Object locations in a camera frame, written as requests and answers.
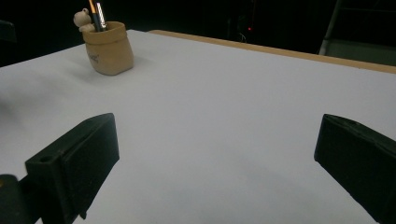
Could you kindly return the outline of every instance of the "pen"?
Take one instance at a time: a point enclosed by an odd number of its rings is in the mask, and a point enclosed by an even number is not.
[[[105,15],[103,13],[102,6],[99,1],[96,1],[96,11],[99,16],[100,29],[101,29],[101,31],[106,31],[107,25],[106,25]]]
[[[93,0],[89,0],[89,1],[90,1],[92,19],[93,19],[93,23],[94,23],[94,26],[95,26],[95,30],[96,30],[96,32],[100,32],[101,31],[101,26],[100,26],[100,23],[99,23],[98,14],[96,12],[96,7],[93,4]]]

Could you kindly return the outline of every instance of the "wooden table edge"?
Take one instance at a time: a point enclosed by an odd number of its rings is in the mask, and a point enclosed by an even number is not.
[[[235,42],[235,41],[230,41],[230,40],[216,39],[216,38],[199,36],[199,35],[187,35],[187,34],[170,32],[170,31],[165,31],[165,30],[151,30],[148,32],[151,34],[155,34],[155,35],[166,35],[166,36],[172,36],[172,37],[177,37],[177,38],[182,38],[182,39],[189,39],[189,40],[200,41],[200,42],[205,42],[205,43],[210,43],[210,44],[217,44],[217,45],[222,45],[222,46],[227,46],[227,47],[233,47],[233,48],[238,48],[238,49],[254,50],[254,51],[259,51],[259,52],[272,53],[272,54],[276,54],[276,55],[289,56],[289,57],[293,57],[293,58],[307,59],[307,60],[317,61],[317,62],[322,62],[322,63],[334,63],[334,64],[340,64],[340,65],[345,65],[345,66],[350,66],[350,67],[368,69],[368,70],[373,70],[373,71],[378,71],[378,72],[396,74],[396,66],[378,64],[378,63],[360,62],[360,61],[341,59],[341,58],[335,58],[335,57],[324,56],[324,55],[298,52],[298,51],[287,50],[287,49],[276,49],[276,48],[252,45],[252,44],[247,44],[247,43],[240,43],[240,42]]]

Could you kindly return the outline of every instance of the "pencil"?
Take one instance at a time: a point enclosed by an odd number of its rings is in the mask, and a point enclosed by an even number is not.
[[[100,27],[99,17],[98,17],[97,11],[96,11],[96,7],[93,4],[92,0],[89,0],[89,1],[90,1],[92,19],[93,19],[93,23],[94,23],[94,26],[95,26],[95,30],[96,30],[96,32],[100,32],[101,31],[101,27]]]

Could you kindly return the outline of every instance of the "beige cup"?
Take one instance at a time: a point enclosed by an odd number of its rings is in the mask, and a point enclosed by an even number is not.
[[[92,67],[99,73],[115,76],[134,67],[134,54],[125,25],[108,21],[107,31],[82,32]]]

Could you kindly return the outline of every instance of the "white tabletop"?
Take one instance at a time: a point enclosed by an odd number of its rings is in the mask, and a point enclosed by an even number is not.
[[[314,161],[323,114],[396,139],[396,75],[128,31],[133,69],[83,45],[0,68],[0,173],[114,113],[120,161],[75,223],[375,223]]]

